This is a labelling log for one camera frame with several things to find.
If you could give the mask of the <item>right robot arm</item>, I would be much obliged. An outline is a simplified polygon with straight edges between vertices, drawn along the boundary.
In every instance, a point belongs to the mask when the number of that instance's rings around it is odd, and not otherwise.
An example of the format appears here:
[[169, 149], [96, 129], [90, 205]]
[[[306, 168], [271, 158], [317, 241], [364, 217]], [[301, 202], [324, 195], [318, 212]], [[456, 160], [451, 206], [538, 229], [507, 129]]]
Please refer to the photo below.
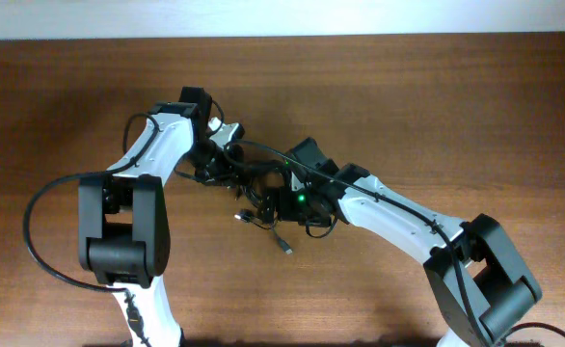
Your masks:
[[498, 346], [541, 300], [537, 279], [494, 218], [464, 221], [435, 212], [360, 166], [338, 167], [312, 138], [282, 159], [308, 223], [333, 217], [366, 229], [423, 267], [449, 327], [440, 345]]

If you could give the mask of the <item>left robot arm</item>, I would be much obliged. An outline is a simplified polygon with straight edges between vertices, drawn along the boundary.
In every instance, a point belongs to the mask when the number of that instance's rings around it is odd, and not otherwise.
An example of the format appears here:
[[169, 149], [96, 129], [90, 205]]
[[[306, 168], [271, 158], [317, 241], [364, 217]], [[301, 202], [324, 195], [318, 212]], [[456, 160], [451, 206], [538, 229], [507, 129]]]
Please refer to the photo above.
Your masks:
[[110, 292], [129, 329], [130, 346], [181, 346], [163, 273], [171, 252], [164, 186], [183, 161], [189, 179], [234, 187], [237, 170], [222, 155], [242, 127], [212, 118], [216, 101], [203, 88], [185, 87], [176, 102], [158, 102], [123, 157], [105, 174], [78, 187], [78, 258]]

